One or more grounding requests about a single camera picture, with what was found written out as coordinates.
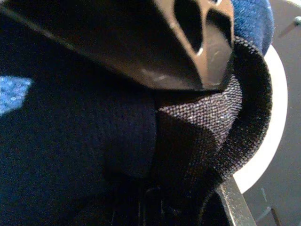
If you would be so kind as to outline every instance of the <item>blue fabric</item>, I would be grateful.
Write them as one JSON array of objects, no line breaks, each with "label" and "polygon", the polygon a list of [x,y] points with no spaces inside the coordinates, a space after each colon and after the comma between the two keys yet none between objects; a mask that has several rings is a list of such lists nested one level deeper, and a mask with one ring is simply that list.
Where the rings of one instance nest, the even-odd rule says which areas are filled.
[{"label": "blue fabric", "polygon": [[[236,35],[265,53],[269,3],[233,3]],[[67,218],[110,189],[105,162],[148,173],[156,143],[150,92],[98,76],[106,72],[4,16],[0,29],[0,226]]]},{"label": "blue fabric", "polygon": [[272,42],[274,20],[268,0],[232,0],[235,14],[235,34],[266,54]]}]

